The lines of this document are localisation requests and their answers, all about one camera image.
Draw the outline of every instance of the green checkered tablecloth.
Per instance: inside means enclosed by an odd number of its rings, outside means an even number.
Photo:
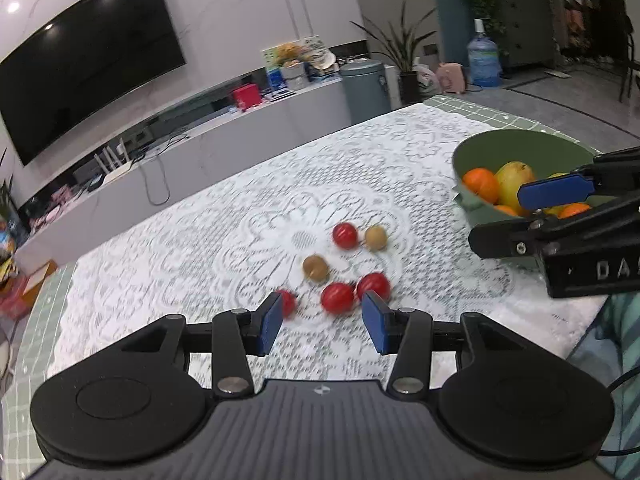
[[[42,285],[22,336],[14,382],[2,398],[3,479],[25,478],[43,462],[29,417],[31,397],[47,375],[75,263],[58,269]]]
[[[539,130],[577,142],[544,124],[456,98],[436,96],[425,104],[490,124],[496,129]],[[4,480],[24,478],[44,461],[31,426],[29,405],[34,391],[44,382],[53,359],[58,325],[66,308],[66,294],[72,283],[75,266],[75,263],[68,264],[47,279],[24,332],[15,367],[15,379],[2,399]]]

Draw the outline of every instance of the red box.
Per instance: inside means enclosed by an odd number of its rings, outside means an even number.
[[[260,89],[256,84],[241,86],[232,92],[236,105],[243,112],[252,106],[257,106],[262,102],[260,97]]]

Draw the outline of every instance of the black tv screen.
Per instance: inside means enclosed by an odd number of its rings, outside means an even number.
[[[81,0],[0,62],[0,114],[27,164],[96,110],[184,63],[164,0]]]

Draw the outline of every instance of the flower pot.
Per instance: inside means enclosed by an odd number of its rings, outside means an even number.
[[[400,96],[404,106],[413,105],[422,101],[417,72],[400,73]]]
[[[305,64],[282,67],[280,73],[290,90],[297,91],[309,86],[309,79],[306,77]]]

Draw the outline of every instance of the orange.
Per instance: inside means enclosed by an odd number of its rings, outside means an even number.
[[[507,213],[507,215],[518,216],[518,213],[516,213],[513,210],[513,207],[509,207],[508,205],[497,205],[497,206],[495,206],[495,208],[498,211],[502,211],[503,213]]]
[[[569,218],[569,216],[578,215],[580,213],[584,213],[591,209],[591,206],[577,203],[577,204],[569,204],[567,207],[562,209],[562,212],[558,215],[559,219]]]
[[[545,207],[542,211],[544,211],[546,214],[548,215],[554,215],[554,216],[558,216],[561,212],[562,209],[564,209],[565,207],[567,207],[568,204],[564,204],[564,205],[555,205],[553,207]]]
[[[475,168],[467,171],[465,176],[462,177],[462,182],[488,203],[495,204],[498,202],[500,184],[498,184],[498,179],[496,179],[495,175],[488,169]]]

